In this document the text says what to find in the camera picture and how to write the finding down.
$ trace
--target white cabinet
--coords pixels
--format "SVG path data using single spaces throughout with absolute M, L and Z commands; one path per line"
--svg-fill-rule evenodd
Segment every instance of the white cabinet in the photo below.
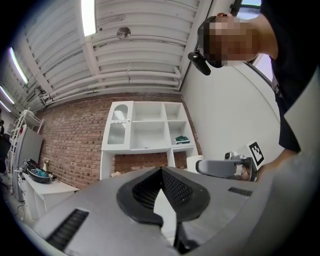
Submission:
M 113 102 L 106 121 L 102 150 L 129 150 L 133 101 Z
M 186 151 L 188 157 L 198 155 L 182 103 L 113 102 L 102 139 L 100 178 L 113 172 L 113 155 L 167 152 L 168 165 L 174 167 L 173 154 L 180 151 Z

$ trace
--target black vent grille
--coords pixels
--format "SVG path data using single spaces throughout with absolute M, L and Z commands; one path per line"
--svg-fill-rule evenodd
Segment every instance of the black vent grille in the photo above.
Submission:
M 164 170 L 162 170 L 162 190 L 175 211 L 187 205 L 193 195 L 191 187 Z
M 242 188 L 238 188 L 238 187 L 230 187 L 228 189 L 228 191 L 232 192 L 232 193 L 236 193 L 236 194 L 239 194 L 239 195 L 242 195 L 242 196 L 245 196 L 245 197 L 250 197 L 252 195 L 252 191 L 251 190 L 245 190 L 245 189 L 242 189 Z
M 156 198 L 161 189 L 160 179 L 161 173 L 157 171 L 133 187 L 132 194 L 134 199 L 149 210 L 154 209 Z
M 89 212 L 87 211 L 75 209 L 46 241 L 58 250 L 63 251 L 88 215 Z

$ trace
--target window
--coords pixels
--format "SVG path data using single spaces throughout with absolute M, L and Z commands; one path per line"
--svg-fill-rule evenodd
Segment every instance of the window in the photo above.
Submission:
M 237 18 L 250 20 L 260 13 L 261 0 L 235 0 L 231 4 L 231 14 Z M 259 54 L 254 60 L 249 61 L 249 67 L 254 66 L 254 70 L 261 72 L 270 81 L 273 79 L 270 57 L 266 54 Z

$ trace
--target white wall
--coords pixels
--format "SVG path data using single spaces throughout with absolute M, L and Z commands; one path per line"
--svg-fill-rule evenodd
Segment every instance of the white wall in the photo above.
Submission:
M 4 133 L 7 134 L 9 125 L 14 124 L 16 119 L 14 119 L 5 109 L 2 109 L 1 119 L 4 121 Z
M 182 94 L 206 159 L 223 159 L 252 140 L 258 140 L 266 163 L 283 150 L 273 91 L 245 64 L 212 67 L 209 76 L 192 65 Z

